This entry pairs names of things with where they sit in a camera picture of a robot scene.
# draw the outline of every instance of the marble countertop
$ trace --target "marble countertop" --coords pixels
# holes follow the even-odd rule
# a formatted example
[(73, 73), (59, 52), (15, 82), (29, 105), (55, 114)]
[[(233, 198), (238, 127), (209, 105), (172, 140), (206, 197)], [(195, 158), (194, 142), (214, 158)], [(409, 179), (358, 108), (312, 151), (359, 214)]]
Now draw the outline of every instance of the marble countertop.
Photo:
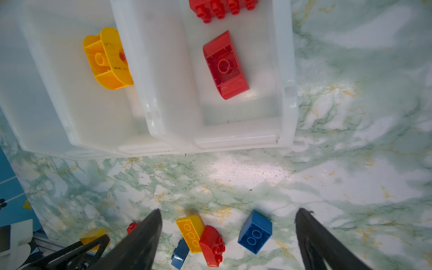
[[(220, 232), (221, 269), (303, 269), (300, 207), (374, 269), (432, 269), (432, 1), (293, 0), (300, 117), (290, 148), (76, 162), (1, 146), (50, 239), (163, 217), (154, 269), (172, 269), (177, 218)], [(273, 222), (258, 255), (237, 244), (250, 212)], [(189, 254), (185, 269), (207, 268)]]

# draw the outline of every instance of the yellow curved brick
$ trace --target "yellow curved brick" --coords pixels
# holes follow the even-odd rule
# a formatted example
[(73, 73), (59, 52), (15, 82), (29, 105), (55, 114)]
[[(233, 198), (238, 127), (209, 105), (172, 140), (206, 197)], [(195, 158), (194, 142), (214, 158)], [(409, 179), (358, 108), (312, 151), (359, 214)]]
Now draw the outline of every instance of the yellow curved brick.
[(186, 241), (191, 253), (201, 253), (200, 238), (204, 232), (204, 225), (198, 216), (187, 216), (176, 222), (181, 235)]

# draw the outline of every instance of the white plastic bin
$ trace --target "white plastic bin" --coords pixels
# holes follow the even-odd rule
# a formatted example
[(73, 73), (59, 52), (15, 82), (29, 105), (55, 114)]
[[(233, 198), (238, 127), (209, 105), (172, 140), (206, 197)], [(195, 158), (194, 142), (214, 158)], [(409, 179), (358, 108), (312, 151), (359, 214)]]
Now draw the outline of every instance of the white plastic bin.
[(0, 107), (19, 145), (66, 159), (112, 156), (70, 144), (18, 27), (17, 2), (0, 6)]
[(83, 40), (116, 27), (109, 0), (28, 0), (18, 18), (73, 145), (121, 156), (177, 153), (150, 135), (134, 86), (111, 91), (93, 76)]
[[(185, 152), (287, 146), (298, 120), (288, 0), (204, 24), (188, 0), (111, 0), (150, 134)], [(219, 95), (203, 45), (226, 30), (250, 86)]]

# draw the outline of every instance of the yellow lego brick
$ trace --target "yellow lego brick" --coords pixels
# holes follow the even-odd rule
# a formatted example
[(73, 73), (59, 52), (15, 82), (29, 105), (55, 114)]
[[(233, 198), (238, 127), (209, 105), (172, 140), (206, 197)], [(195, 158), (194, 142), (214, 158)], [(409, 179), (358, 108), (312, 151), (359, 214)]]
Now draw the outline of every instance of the yellow lego brick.
[[(83, 245), (86, 245), (90, 242), (92, 242), (93, 240), (98, 239), (99, 237), (105, 235), (106, 229), (105, 228), (98, 228), (98, 229), (94, 229), (89, 231), (88, 233), (86, 233), (85, 235), (83, 235), (79, 240), (81, 241), (81, 243)], [(99, 246), (96, 246), (94, 248), (92, 248), (90, 251), (96, 251), (99, 249)]]
[(186, 241), (191, 253), (203, 252), (200, 247), (200, 238), (204, 232), (204, 225), (198, 216), (188, 216), (178, 219), (176, 222), (181, 235)]
[(89, 35), (83, 41), (95, 79), (106, 89), (117, 90), (133, 85), (127, 59), (118, 31), (111, 27), (99, 35)]

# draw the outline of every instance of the white plastic part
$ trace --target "white plastic part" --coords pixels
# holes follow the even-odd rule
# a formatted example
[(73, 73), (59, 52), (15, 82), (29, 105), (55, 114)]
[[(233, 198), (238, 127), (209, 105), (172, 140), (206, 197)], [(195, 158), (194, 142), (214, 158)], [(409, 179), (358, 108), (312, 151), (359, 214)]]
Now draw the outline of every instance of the white plastic part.
[(30, 255), (30, 245), (33, 238), (33, 220), (17, 222), (10, 225), (9, 250), (0, 253), (0, 269), (15, 270), (20, 267)]
[(30, 0), (18, 18), (73, 145), (117, 156), (176, 153), (149, 134), (134, 86), (110, 91), (93, 76), (83, 40), (106, 26), (115, 28), (109, 1)]
[(9, 1), (0, 9), (0, 107), (23, 150), (66, 159), (109, 155), (70, 144)]
[[(111, 0), (150, 133), (185, 152), (288, 146), (298, 120), (290, 1), (204, 24), (188, 0)], [(226, 30), (250, 90), (224, 100), (203, 45)]]

